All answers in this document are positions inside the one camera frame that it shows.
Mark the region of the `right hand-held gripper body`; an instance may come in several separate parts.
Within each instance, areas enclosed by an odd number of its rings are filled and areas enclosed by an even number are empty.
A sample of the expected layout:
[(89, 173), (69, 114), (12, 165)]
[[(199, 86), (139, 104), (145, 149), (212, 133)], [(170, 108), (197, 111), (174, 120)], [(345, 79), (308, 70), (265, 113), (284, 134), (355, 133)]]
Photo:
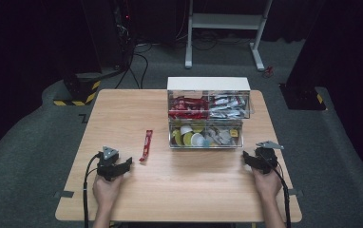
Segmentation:
[(280, 145), (272, 141), (257, 143), (255, 154), (256, 157), (260, 160), (259, 170), (263, 174), (270, 173), (273, 169), (275, 169), (278, 166), (277, 155), (275, 150), (276, 149), (282, 150), (283, 148), (284, 148), (283, 145)]

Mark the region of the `person's left hand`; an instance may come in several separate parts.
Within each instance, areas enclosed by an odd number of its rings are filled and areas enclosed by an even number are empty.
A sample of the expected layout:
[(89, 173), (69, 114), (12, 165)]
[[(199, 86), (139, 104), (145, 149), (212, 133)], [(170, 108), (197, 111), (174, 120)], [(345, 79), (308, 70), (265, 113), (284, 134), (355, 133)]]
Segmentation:
[(123, 179), (123, 176), (119, 176), (114, 180), (106, 180), (102, 176), (96, 176), (92, 189), (99, 208), (110, 209), (113, 207), (120, 194)]

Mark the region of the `pile of clear tea bags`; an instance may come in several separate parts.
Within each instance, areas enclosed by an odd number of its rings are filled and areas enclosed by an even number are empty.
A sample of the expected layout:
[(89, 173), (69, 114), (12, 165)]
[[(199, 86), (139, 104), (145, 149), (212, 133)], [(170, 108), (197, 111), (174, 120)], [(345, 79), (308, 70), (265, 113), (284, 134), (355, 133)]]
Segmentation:
[(211, 146), (241, 146), (240, 134), (235, 128), (210, 127), (205, 132), (205, 139), (210, 142)]

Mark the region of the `black stand with striped base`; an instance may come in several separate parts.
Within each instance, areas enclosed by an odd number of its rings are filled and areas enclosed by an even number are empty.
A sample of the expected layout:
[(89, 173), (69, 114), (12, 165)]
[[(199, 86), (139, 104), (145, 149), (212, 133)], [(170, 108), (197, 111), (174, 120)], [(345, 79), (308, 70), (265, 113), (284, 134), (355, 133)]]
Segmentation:
[(54, 49), (55, 65), (63, 78), (63, 84), (67, 90), (67, 98), (54, 99), (53, 103), (58, 106), (90, 105), (96, 96), (100, 81), (81, 81), (73, 72), (69, 70), (64, 62), (62, 54)]

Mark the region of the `pile of yellow white capsules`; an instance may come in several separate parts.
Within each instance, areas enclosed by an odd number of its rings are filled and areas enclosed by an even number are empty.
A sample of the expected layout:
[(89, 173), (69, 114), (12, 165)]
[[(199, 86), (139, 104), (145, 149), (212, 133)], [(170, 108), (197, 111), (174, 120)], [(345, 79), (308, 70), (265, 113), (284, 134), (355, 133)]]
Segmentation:
[(204, 127), (197, 124), (169, 126), (169, 143), (171, 147), (203, 147)]

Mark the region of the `long red stick packet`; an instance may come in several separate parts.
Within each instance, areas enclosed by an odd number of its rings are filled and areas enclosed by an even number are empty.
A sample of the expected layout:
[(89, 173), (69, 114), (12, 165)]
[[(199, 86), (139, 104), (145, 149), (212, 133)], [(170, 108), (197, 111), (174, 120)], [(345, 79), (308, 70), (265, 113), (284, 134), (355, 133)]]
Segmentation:
[(148, 158), (152, 135), (153, 135), (153, 130), (146, 130), (145, 138), (144, 138), (144, 145), (143, 145), (143, 154), (139, 158), (139, 162), (145, 162), (146, 159)]

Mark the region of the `black equipment rack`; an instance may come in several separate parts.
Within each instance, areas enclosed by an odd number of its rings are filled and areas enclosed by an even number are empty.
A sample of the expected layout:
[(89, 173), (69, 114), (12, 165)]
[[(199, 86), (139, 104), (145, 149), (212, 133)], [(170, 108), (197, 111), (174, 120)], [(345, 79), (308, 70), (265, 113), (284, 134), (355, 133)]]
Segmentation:
[(133, 35), (124, 0), (81, 0), (99, 68), (123, 68)]

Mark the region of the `white drawer organizer case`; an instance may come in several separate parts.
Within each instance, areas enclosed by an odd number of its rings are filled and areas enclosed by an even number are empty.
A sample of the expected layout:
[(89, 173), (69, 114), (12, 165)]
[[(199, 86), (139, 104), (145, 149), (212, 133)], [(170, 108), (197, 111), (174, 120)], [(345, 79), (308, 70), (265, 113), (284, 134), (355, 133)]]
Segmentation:
[(247, 90), (251, 91), (245, 77), (169, 77), (168, 90)]

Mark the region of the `pile of silver sachets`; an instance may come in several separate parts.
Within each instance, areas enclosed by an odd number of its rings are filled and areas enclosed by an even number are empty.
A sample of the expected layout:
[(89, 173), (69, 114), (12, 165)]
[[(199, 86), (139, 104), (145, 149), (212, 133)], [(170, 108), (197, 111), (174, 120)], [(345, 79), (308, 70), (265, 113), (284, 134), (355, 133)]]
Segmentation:
[(239, 95), (211, 96), (209, 115), (218, 119), (244, 119), (249, 116), (247, 98)]

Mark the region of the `person's right hand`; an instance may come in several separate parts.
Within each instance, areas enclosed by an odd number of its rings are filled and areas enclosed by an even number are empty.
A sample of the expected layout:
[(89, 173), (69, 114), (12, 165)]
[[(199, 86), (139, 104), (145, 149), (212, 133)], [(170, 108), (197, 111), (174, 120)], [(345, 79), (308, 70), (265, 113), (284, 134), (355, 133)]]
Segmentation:
[(252, 169), (255, 185), (262, 200), (274, 200), (282, 184), (279, 176), (274, 172), (262, 174), (259, 170)]

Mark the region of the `black stand base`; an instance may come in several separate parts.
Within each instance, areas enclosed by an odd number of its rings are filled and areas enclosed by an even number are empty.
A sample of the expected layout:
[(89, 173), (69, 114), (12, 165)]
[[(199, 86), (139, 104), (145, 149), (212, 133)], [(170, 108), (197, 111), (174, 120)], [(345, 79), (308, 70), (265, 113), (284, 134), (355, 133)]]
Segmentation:
[(314, 89), (303, 90), (295, 86), (280, 84), (279, 89), (285, 104), (293, 110), (325, 110), (326, 105), (321, 95)]

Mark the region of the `white metal stand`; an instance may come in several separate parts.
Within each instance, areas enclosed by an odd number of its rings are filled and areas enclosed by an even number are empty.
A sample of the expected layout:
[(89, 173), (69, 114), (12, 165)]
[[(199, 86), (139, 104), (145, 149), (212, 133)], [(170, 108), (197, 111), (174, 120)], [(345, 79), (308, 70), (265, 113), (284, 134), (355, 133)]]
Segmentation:
[(258, 46), (268, 19), (273, 0), (266, 0), (263, 13), (260, 15), (245, 14), (217, 14), (217, 13), (196, 13), (194, 12), (194, 0), (189, 0), (187, 44), (185, 50), (184, 66), (191, 68), (193, 65), (193, 29), (240, 29), (255, 30), (256, 39), (249, 44), (253, 59), (258, 71), (264, 71), (264, 66)]

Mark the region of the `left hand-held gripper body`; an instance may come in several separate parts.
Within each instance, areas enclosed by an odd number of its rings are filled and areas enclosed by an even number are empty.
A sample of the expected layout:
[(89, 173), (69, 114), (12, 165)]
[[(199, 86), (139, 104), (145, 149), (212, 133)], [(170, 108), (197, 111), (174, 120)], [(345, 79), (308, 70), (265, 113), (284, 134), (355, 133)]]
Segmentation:
[(120, 171), (116, 166), (119, 159), (119, 151), (108, 146), (103, 147), (99, 153), (99, 162), (97, 164), (97, 174), (106, 181), (112, 181), (120, 176)]

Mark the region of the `clear drawer with capsules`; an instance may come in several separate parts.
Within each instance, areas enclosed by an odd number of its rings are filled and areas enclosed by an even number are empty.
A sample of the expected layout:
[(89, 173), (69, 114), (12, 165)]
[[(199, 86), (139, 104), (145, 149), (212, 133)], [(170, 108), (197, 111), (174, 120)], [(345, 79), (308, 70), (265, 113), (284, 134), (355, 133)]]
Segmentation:
[(205, 132), (210, 127), (215, 128), (235, 128), (239, 131), (240, 134), (240, 143), (241, 146), (236, 147), (223, 147), (223, 146), (211, 146), (210, 142), (205, 139), (204, 146), (203, 147), (191, 147), (191, 148), (185, 148), (185, 147), (171, 147), (171, 148), (182, 148), (182, 149), (218, 149), (218, 148), (239, 148), (243, 147), (243, 137), (242, 137), (242, 127), (243, 127), (243, 121), (242, 120), (169, 120), (168, 121), (168, 128), (170, 125), (182, 125), (182, 124), (197, 124), (202, 125), (204, 127), (204, 137)]

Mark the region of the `clear drawer with sachets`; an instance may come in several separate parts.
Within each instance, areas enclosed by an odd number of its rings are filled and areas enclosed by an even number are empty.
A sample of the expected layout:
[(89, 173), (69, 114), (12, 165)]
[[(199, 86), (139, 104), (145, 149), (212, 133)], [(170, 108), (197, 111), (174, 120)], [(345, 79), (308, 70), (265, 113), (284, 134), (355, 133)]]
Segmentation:
[[(180, 96), (184, 96), (187, 98), (203, 98), (206, 100), (209, 104), (209, 100), (211, 96), (217, 96), (217, 95), (239, 95), (239, 96), (245, 96), (247, 98), (247, 109), (249, 116), (244, 119), (248, 119), (250, 117), (250, 107), (249, 107), (249, 100), (250, 100), (250, 92), (247, 90), (168, 90), (168, 110), (169, 110), (169, 102), (173, 98), (177, 98)], [(209, 115), (209, 106), (208, 106), (208, 118), (207, 119), (200, 119), (200, 120), (211, 120), (211, 119), (217, 119), (217, 118), (211, 118)]]

